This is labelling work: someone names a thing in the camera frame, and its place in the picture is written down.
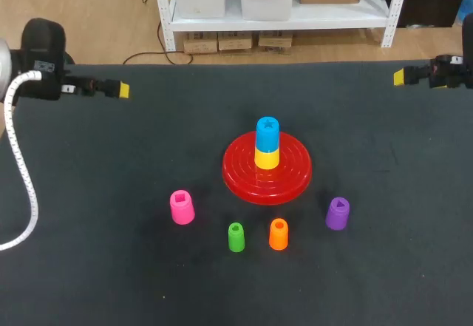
white coiled cable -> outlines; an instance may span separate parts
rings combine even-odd
[[[23,178],[24,186],[27,189],[28,197],[30,199],[31,217],[27,228],[21,233],[21,235],[10,242],[2,243],[0,245],[0,251],[15,247],[19,243],[25,241],[28,236],[31,235],[31,233],[35,229],[36,223],[38,222],[38,198],[36,197],[35,187],[33,186],[33,182],[31,181],[30,173],[28,172],[28,168],[24,163],[23,155],[21,154],[20,146],[18,145],[18,140],[16,139],[15,128],[13,127],[13,99],[15,97],[16,90],[24,82],[40,80],[41,72],[39,71],[29,71],[26,73],[22,73],[13,80],[13,82],[7,89],[7,94],[5,95],[5,129],[7,130],[8,140],[10,141],[10,146],[13,151],[13,156],[15,156],[15,161],[18,165],[18,170],[20,171],[21,178]]]

red base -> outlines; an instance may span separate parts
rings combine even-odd
[[[223,180],[238,197],[264,206],[298,197],[309,185],[312,162],[304,145],[284,132],[279,136],[279,165],[264,170],[254,162],[256,132],[238,137],[223,157]]]

metal shelf frame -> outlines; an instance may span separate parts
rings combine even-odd
[[[224,18],[181,18],[175,0],[157,0],[166,51],[175,51],[174,32],[385,28],[382,47],[391,47],[404,0],[361,0],[359,4],[300,4],[293,0],[287,21],[247,21],[240,0],[227,0]]]

pink cup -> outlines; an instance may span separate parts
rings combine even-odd
[[[171,204],[171,216],[178,225],[187,225],[194,218],[194,206],[191,195],[187,191],[175,191],[169,200]]]

orange cup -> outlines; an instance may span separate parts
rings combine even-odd
[[[269,230],[269,246],[273,250],[281,251],[289,243],[289,227],[284,219],[274,219]]]

